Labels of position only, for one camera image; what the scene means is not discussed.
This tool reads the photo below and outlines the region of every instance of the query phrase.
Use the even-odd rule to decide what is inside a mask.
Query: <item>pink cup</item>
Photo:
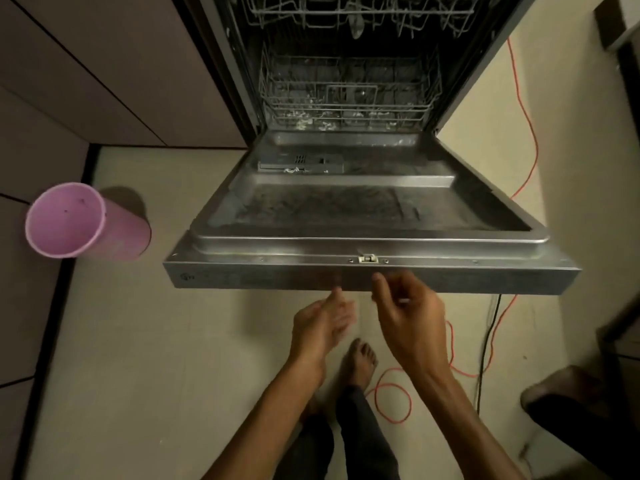
[[[146,220],[77,182],[56,185],[39,196],[27,212],[24,230],[31,247],[50,258],[132,260],[151,240]]]

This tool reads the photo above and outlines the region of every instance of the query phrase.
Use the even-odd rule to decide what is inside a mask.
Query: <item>orange extension cord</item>
[[[526,108],[524,107],[524,103],[522,102],[522,96],[520,94],[520,81],[518,79],[518,69],[516,67],[516,59],[515,59],[515,56],[513,55],[513,47],[511,46],[511,39],[510,38],[507,39],[507,46],[509,48],[509,55],[511,56],[511,67],[513,69],[513,79],[514,79],[515,84],[516,84],[516,96],[518,97],[518,103],[520,104],[520,108],[521,108],[521,110],[522,110],[522,112],[524,114],[524,117],[526,118],[527,123],[529,124],[529,129],[531,130],[531,136],[533,137],[533,143],[534,143],[535,148],[536,148],[536,157],[533,160],[533,165],[531,166],[531,170],[529,171],[527,179],[524,181],[524,183],[511,196],[511,199],[514,199],[524,189],[524,187],[527,186],[527,184],[531,180],[531,176],[533,175],[533,172],[534,172],[534,170],[536,169],[536,167],[538,165],[538,156],[540,155],[540,146],[538,144],[538,137],[536,136],[536,131],[533,128],[533,123],[531,122],[531,118],[529,117],[529,113],[527,112]],[[500,327],[500,323],[502,323],[502,319],[504,318],[504,316],[509,311],[509,308],[515,303],[517,298],[518,298],[518,295],[514,295],[514,297],[511,298],[511,301],[509,302],[507,307],[504,309],[504,311],[500,314],[500,318],[498,318],[498,322],[495,324],[495,327],[494,327],[492,335],[491,335],[491,342],[490,342],[491,352],[489,354],[489,361],[487,362],[487,364],[486,364],[486,366],[484,368],[483,374],[487,370],[489,370],[489,367],[491,366],[492,361],[493,361],[493,350],[494,350],[493,341],[495,339],[495,333],[498,331],[498,327]],[[455,359],[455,357],[456,357],[456,354],[454,352],[453,325],[448,320],[447,320],[447,325],[449,325],[449,330],[451,331],[451,358],[449,359],[450,368],[454,372],[457,372],[458,374],[460,374],[460,375],[462,375],[464,377],[468,377],[468,378],[471,378],[471,379],[477,378],[479,374],[468,374],[467,372],[463,372],[463,371],[461,371],[460,369],[458,369],[457,367],[455,367],[453,365],[453,359]],[[413,403],[412,403],[412,400],[411,400],[411,395],[407,392],[407,390],[404,387],[400,386],[400,384],[396,384],[394,382],[382,382],[382,379],[387,375],[387,373],[392,372],[392,371],[404,372],[404,370],[402,370],[402,368],[400,368],[400,367],[390,367],[389,369],[384,370],[382,372],[382,374],[380,374],[380,377],[378,378],[378,382],[376,382],[376,385],[372,389],[368,390],[365,395],[368,396],[371,393],[373,393],[373,402],[375,404],[376,411],[380,414],[380,416],[382,416],[384,419],[389,421],[389,423],[391,423],[391,424],[402,424],[407,419],[409,419],[409,416],[411,416]],[[400,391],[402,391],[402,393],[404,393],[406,398],[409,400],[409,409],[408,409],[406,415],[404,416],[404,418],[399,419],[399,420],[393,419],[393,418],[389,417],[388,415],[386,415],[384,412],[382,412],[382,410],[380,409],[380,406],[378,405],[378,391],[380,389],[382,389],[382,388],[385,388],[385,387],[393,387],[393,388],[396,388],[396,389],[400,389]]]

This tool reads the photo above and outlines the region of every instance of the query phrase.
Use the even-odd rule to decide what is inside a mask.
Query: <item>bare foot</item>
[[[583,406],[588,406],[602,398],[604,386],[580,367],[570,365],[526,389],[520,396],[520,404],[526,410],[528,405],[548,394],[570,397]]]
[[[378,359],[371,346],[361,339],[355,339],[347,352],[349,374],[347,385],[358,386],[363,391],[367,388],[376,370]]]
[[[311,396],[311,399],[309,399],[309,402],[305,406],[304,411],[302,411],[302,414],[300,414],[300,423],[304,423],[307,419],[309,419],[309,416],[320,414],[321,411],[322,408],[320,407],[320,403],[316,399],[316,396]]]

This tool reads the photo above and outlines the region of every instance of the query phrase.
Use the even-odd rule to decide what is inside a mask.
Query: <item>stainless steel door panel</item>
[[[324,154],[344,168],[259,170]],[[368,290],[373,272],[408,267],[441,292],[522,294],[562,293],[579,272],[434,137],[322,132],[258,138],[165,267],[177,287]]]

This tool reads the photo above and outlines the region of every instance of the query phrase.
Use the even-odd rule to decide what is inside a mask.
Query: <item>upper dish rack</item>
[[[438,51],[425,57],[308,57],[263,46],[268,115],[297,130],[420,130],[442,94]]]
[[[366,25],[372,30],[385,17],[395,23],[398,36],[403,30],[422,30],[430,16],[439,16],[442,29],[459,37],[469,30],[479,0],[240,0],[250,25],[264,28],[268,23],[290,18],[302,28],[337,29],[348,23],[354,38]]]

